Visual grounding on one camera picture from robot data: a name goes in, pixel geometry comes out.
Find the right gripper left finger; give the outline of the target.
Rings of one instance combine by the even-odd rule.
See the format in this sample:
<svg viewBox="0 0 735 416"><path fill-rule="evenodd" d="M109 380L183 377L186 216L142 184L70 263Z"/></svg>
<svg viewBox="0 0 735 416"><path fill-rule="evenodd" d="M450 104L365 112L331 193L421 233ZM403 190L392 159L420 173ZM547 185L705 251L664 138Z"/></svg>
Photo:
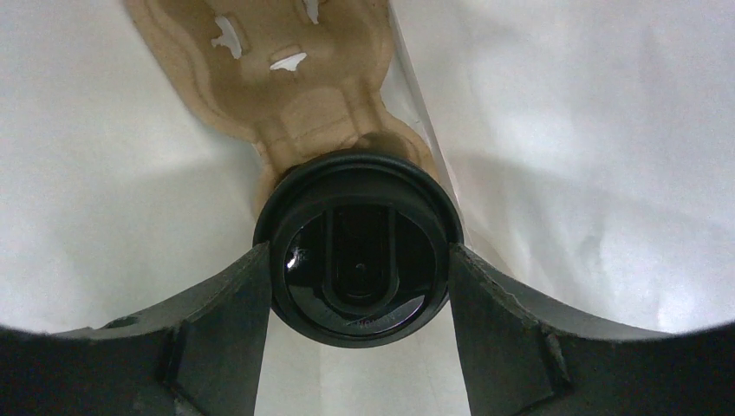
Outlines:
<svg viewBox="0 0 735 416"><path fill-rule="evenodd" d="M270 315L269 247L102 328L1 330L4 415L252 415Z"/></svg>

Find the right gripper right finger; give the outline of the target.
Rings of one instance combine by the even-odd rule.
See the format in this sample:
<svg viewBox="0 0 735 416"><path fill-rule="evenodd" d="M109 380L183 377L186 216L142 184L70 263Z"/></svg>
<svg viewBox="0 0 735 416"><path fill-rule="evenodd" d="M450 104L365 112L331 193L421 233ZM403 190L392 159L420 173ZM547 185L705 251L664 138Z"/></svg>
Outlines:
<svg viewBox="0 0 735 416"><path fill-rule="evenodd" d="M731 415L734 327L667 334L546 296L461 244L449 294L474 415Z"/></svg>

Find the light blue paper bag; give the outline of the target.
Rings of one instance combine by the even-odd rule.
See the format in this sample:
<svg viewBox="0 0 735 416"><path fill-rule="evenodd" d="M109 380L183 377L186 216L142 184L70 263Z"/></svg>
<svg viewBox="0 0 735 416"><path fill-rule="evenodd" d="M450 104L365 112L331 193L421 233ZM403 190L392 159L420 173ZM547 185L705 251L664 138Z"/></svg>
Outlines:
<svg viewBox="0 0 735 416"><path fill-rule="evenodd" d="M259 244L263 163L181 100L128 1L1 4L1 330L102 328ZM731 1L386 1L381 97L461 245L583 312L734 327ZM252 415L474 415L451 297L373 348L272 310Z"/></svg>

